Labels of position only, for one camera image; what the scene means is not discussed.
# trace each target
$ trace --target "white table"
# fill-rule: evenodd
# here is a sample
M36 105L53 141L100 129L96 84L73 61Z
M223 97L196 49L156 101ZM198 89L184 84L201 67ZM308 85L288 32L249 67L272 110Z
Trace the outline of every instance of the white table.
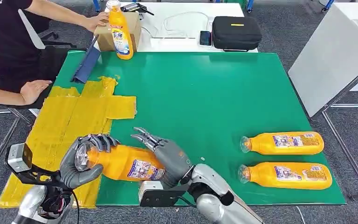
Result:
M131 3L123 2L122 6ZM200 46L198 44L200 31L212 31L212 21L216 16L244 16L238 3L141 2L141 4L154 13L154 16L144 14L141 20L143 29L137 51L143 52L221 52L221 49Z

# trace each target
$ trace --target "black shirt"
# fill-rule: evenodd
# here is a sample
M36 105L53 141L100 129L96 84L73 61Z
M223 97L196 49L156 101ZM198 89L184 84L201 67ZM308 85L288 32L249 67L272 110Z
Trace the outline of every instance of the black shirt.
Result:
M32 43L18 13L31 3L32 0L0 0L0 84L37 72L40 50Z

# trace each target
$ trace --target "black zipper case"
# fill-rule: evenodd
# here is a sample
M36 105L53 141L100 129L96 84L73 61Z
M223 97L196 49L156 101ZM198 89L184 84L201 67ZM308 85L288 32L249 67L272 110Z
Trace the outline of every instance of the black zipper case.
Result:
M253 50L259 46L262 34L252 17L216 16L212 23L215 48L224 50Z

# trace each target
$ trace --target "orange bottle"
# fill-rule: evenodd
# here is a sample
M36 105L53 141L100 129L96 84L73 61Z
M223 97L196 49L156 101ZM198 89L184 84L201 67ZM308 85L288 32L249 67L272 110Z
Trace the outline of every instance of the orange bottle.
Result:
M96 164L102 164L102 174L113 180L157 180L165 172L164 166L148 149L117 145L107 153L99 152L92 143L85 143L76 153L76 168L83 171Z
M316 132L263 133L242 137L241 150L262 155L313 155L324 148L322 136Z
M121 59L129 60L134 55L134 49L127 21L120 9L120 2L118 0L109 0L106 3L106 7L110 10L109 25L112 30L117 56Z
M262 162L254 167L241 165L242 183L255 182L263 187L322 190L331 186L329 169L310 162Z

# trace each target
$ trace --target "bottle label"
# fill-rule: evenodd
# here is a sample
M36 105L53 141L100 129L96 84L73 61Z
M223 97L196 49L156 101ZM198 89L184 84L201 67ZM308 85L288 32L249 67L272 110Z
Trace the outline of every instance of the bottle label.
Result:
M157 167L151 165L149 162L134 160L127 177L158 180L163 176L164 173L165 169L158 169Z
M279 181L300 181L301 175L293 172L290 168L275 166L276 179Z
M297 147L297 146L317 146L319 141L312 133L305 133L299 136L274 135L275 145L277 147Z
M113 43L115 44L116 52L121 55L129 55L130 47L128 38L122 30L122 26L112 26Z
M327 180L327 176L320 166L312 166L309 170L303 170L303 175L307 181Z

